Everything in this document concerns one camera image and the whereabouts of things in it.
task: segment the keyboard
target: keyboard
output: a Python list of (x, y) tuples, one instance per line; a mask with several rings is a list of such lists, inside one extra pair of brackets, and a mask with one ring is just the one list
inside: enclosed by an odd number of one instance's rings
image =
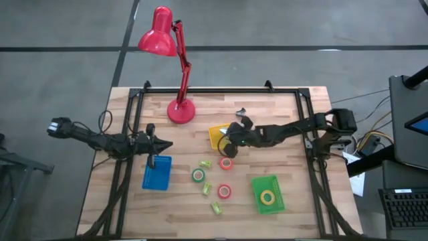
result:
[(392, 230), (428, 228), (428, 188), (380, 189), (379, 194)]

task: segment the wooden tabletop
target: wooden tabletop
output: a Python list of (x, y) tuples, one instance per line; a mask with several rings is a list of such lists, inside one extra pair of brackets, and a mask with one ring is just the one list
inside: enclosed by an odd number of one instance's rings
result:
[[(315, 113), (331, 108), (326, 87), (309, 89)], [(108, 133), (120, 133), (122, 130), (128, 91), (129, 88), (112, 89), (107, 109), (112, 111), (114, 120)], [(233, 169), (229, 171), (220, 168), (220, 155), (209, 142), (208, 128), (238, 121), (235, 111), (242, 107), (255, 125), (284, 125), (298, 120), (293, 94), (188, 94), (187, 98), (195, 103), (197, 109), (195, 118), (184, 125), (172, 123), (167, 116), (167, 105), (175, 97), (176, 94), (144, 95), (140, 130), (145, 130), (148, 123), (154, 123), (158, 138), (174, 142), (172, 147), (161, 153), (173, 158), (173, 166), (167, 191), (142, 189), (146, 155), (134, 158), (123, 238), (319, 237), (301, 136), (288, 138), (272, 148), (240, 147), (233, 160)], [(105, 158), (104, 152), (98, 152), (94, 165)], [(206, 181), (213, 185), (209, 196), (201, 194), (202, 183), (194, 183), (191, 179), (191, 172), (198, 168), (200, 160), (213, 163), (211, 169), (205, 171)], [(113, 170), (113, 160), (93, 170), (78, 234), (89, 229), (106, 207)], [(345, 220), (361, 232), (344, 161), (334, 157), (328, 160), (327, 174), (334, 204)], [(284, 212), (258, 214), (251, 178), (264, 175), (278, 177), (286, 205)], [(231, 186), (229, 199), (217, 197), (216, 190), (221, 183)], [(211, 202), (219, 202), (222, 215), (213, 213)], [(328, 226), (325, 207), (323, 214)], [(115, 225), (116, 218), (113, 218), (112, 231)]]

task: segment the concrete floor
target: concrete floor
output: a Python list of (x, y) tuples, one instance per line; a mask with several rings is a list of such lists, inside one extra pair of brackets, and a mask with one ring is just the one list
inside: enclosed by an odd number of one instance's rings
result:
[[(121, 46), (133, 0), (3, 0), (0, 47)], [(144, 0), (130, 46), (151, 25), (157, 5), (168, 5), (185, 25), (189, 46), (363, 46), (427, 44), (428, 16), (418, 0)], [(45, 132), (52, 117), (69, 116), (96, 129), (106, 107), (118, 52), (0, 52), (0, 132), (9, 151), (55, 164), (31, 179), (13, 240), (74, 235), (94, 156), (86, 145)], [(428, 63), (428, 50), (189, 52), (192, 86), (327, 86), (333, 107), (366, 116), (388, 92), (391, 75), (411, 75)], [(176, 58), (128, 52), (119, 86), (177, 86)], [(358, 126), (358, 135), (389, 111), (384, 105)], [(391, 126), (383, 129), (392, 134)], [(367, 175), (356, 197), (364, 233), (384, 236), (376, 188)]]

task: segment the green container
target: green container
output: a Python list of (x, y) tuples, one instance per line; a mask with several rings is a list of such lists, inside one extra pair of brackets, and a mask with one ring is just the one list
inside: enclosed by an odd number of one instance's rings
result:
[[(286, 209), (284, 201), (282, 201), (280, 185), (275, 175), (255, 177), (251, 180), (251, 184), (253, 186), (255, 204), (260, 214), (276, 214)], [(271, 205), (265, 205), (260, 200), (260, 195), (265, 190), (270, 190), (275, 195), (275, 202)]]

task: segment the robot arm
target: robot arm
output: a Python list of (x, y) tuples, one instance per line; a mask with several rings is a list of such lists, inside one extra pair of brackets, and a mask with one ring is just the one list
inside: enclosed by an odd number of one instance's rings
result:
[[(333, 115), (332, 122), (326, 120), (330, 114)], [(354, 115), (347, 109), (332, 109), (282, 126), (255, 126), (254, 130), (251, 129), (253, 122), (247, 116), (242, 118), (241, 123), (231, 123), (227, 129), (226, 136), (230, 143), (225, 146), (224, 152), (228, 157), (236, 156), (238, 146), (273, 147), (288, 137), (321, 130), (326, 133), (312, 142), (314, 151), (316, 154), (329, 153), (331, 145), (341, 142), (338, 141), (340, 137), (350, 136), (356, 131)]]
[(87, 143), (96, 151), (105, 151), (109, 157), (125, 160), (133, 155), (148, 154), (148, 165), (154, 168), (153, 155), (158, 155), (173, 145), (154, 135), (154, 124), (148, 124), (146, 133), (140, 131), (131, 139), (125, 134), (100, 134), (89, 129), (76, 126), (69, 118), (53, 118), (47, 129), (49, 136), (58, 139), (73, 138)]

